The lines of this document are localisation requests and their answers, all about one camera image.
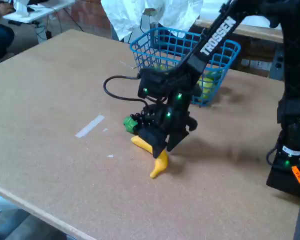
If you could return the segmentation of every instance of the sticker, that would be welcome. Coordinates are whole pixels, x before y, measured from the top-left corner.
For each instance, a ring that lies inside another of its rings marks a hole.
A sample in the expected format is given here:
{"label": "sticker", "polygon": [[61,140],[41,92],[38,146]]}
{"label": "sticker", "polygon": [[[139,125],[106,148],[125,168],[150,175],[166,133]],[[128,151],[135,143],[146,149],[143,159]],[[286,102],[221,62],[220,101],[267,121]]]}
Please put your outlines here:
{"label": "sticker", "polygon": [[293,166],[292,167],[292,172],[295,176],[295,178],[298,180],[298,182],[300,183],[300,171],[299,169],[297,168],[297,166]]}
{"label": "sticker", "polygon": [[300,156],[300,151],[293,151],[293,150],[287,148],[286,146],[283,146],[282,150],[292,156]]}

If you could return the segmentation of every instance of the white desk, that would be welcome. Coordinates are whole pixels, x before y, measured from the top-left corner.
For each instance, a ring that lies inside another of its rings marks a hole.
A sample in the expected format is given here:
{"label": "white desk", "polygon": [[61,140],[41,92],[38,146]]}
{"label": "white desk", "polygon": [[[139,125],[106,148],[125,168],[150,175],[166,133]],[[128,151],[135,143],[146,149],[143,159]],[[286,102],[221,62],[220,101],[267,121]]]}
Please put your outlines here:
{"label": "white desk", "polygon": [[30,8],[34,9],[34,11],[29,13],[29,16],[23,17],[15,12],[5,15],[3,18],[7,20],[12,20],[24,24],[30,24],[33,21],[37,21],[35,31],[37,34],[38,42],[41,43],[46,39],[46,31],[45,26],[42,24],[43,17],[46,17],[50,14],[53,14],[60,9],[64,9],[66,7],[72,6],[76,3],[76,0],[49,0],[47,2],[38,3],[37,5],[29,5]]}
{"label": "white desk", "polygon": [[60,9],[64,9],[74,5],[76,0],[49,0],[47,2],[39,3],[38,5],[29,5],[34,11],[29,13],[29,16],[22,17],[15,12],[10,13],[3,18],[13,20],[24,24],[29,24],[35,20],[41,19],[45,16],[52,14]]}

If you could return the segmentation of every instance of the white tape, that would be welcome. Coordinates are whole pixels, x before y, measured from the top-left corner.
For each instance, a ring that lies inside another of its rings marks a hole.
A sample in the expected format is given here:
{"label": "white tape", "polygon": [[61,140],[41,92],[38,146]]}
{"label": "white tape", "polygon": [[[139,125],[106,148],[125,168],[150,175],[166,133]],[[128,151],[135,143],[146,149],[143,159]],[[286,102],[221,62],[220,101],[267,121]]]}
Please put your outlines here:
{"label": "white tape", "polygon": [[292,156],[300,156],[300,151],[293,151],[290,148],[287,148],[286,146],[283,146],[282,150]]}
{"label": "white tape", "polygon": [[92,120],[87,126],[85,126],[80,132],[78,132],[75,136],[77,138],[82,138],[87,135],[95,126],[97,126],[103,119],[104,116],[98,115],[94,120]]}

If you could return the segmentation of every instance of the floor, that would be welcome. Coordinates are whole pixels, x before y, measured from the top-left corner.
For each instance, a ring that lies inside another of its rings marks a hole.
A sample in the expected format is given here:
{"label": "floor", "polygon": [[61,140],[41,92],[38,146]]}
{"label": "floor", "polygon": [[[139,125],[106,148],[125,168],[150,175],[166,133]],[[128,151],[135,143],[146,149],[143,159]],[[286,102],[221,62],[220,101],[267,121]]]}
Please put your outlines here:
{"label": "floor", "polygon": [[[9,24],[7,20],[1,19],[0,24],[9,26],[15,33],[15,38],[8,49],[9,53],[19,54],[29,48],[38,44],[38,38],[35,31],[35,26],[31,24],[22,24],[16,26]],[[111,33],[103,29],[97,29],[95,27],[81,26],[82,29],[90,34],[110,38]],[[52,33],[52,36],[58,35],[60,32],[65,32],[69,29],[80,29],[74,22],[62,22],[60,24],[55,18],[49,18],[47,29]],[[9,210],[0,213],[0,225],[3,224],[6,219],[14,214],[16,210]],[[65,240],[64,234],[58,231],[56,228],[46,224],[35,216],[28,216],[24,222],[15,229],[6,240]]]}

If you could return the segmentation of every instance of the brick wall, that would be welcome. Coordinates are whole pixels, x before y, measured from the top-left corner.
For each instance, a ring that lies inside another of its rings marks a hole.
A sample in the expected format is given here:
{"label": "brick wall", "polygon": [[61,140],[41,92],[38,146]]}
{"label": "brick wall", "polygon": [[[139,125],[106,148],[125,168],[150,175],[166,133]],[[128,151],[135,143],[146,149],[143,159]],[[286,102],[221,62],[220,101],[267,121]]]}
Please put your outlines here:
{"label": "brick wall", "polygon": [[[92,27],[110,33],[110,21],[101,5],[101,0],[77,0],[76,3],[66,8],[72,18],[83,27]],[[72,20],[64,11],[59,11],[61,21]]]}

